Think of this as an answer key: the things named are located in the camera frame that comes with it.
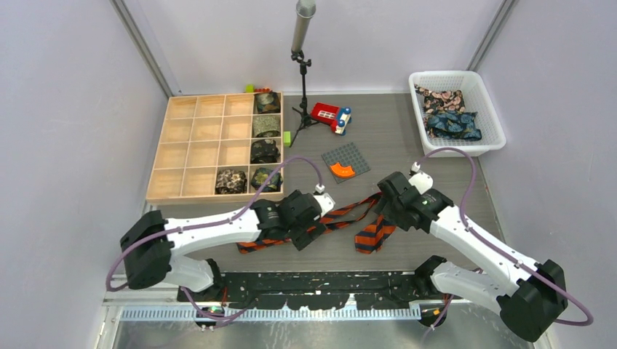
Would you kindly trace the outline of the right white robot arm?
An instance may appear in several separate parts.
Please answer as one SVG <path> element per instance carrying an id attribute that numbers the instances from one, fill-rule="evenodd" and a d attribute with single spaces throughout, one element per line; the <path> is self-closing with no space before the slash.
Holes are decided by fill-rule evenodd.
<path id="1" fill-rule="evenodd" d="M 378 213 L 402 230 L 422 230 L 448 243 L 483 272 L 433 255 L 414 271 L 416 291 L 429 299 L 443 293 L 472 301 L 499 315 L 521 339 L 537 341 L 568 306 L 566 298 L 542 280 L 564 288 L 564 270 L 553 260 L 539 263 L 513 250 L 462 218 L 458 206 L 432 184 L 423 172 L 411 178 L 393 172 L 378 183 Z"/>

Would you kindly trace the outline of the orange navy striped tie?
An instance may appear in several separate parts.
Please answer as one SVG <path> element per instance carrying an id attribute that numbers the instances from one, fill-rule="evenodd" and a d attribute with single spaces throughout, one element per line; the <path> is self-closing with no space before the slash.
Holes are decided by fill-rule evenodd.
<path id="1" fill-rule="evenodd" d="M 326 229 L 324 234 L 332 233 L 343 228 L 347 228 L 360 222 L 369 214 L 370 210 L 379 202 L 382 193 L 377 192 L 363 199 L 362 201 L 343 206 L 327 213 L 319 222 Z M 365 210 L 360 216 L 346 219 L 346 217 L 356 208 L 365 206 Z M 357 252 L 371 254 L 379 251 L 385 240 L 397 229 L 397 226 L 387 221 L 382 214 L 378 215 L 370 224 L 361 229 L 354 237 L 354 246 Z M 284 239 L 265 239 L 256 242 L 236 243 L 236 247 L 242 254 L 256 252 L 270 246 L 276 246 L 291 242 L 289 238 Z"/>

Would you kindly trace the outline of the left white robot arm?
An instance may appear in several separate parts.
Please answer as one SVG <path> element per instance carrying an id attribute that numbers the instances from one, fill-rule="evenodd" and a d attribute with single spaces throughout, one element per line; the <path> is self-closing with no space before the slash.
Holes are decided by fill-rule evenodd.
<path id="1" fill-rule="evenodd" d="M 212 260 L 192 252 L 235 243 L 289 241 L 302 250 L 321 236 L 320 219 L 334 209 L 328 193 L 296 190 L 281 201 L 259 199 L 240 210 L 191 219 L 165 219 L 159 210 L 144 214 L 122 237 L 121 262 L 129 289 L 161 282 L 196 292 L 206 301 L 222 295 L 223 282 Z"/>

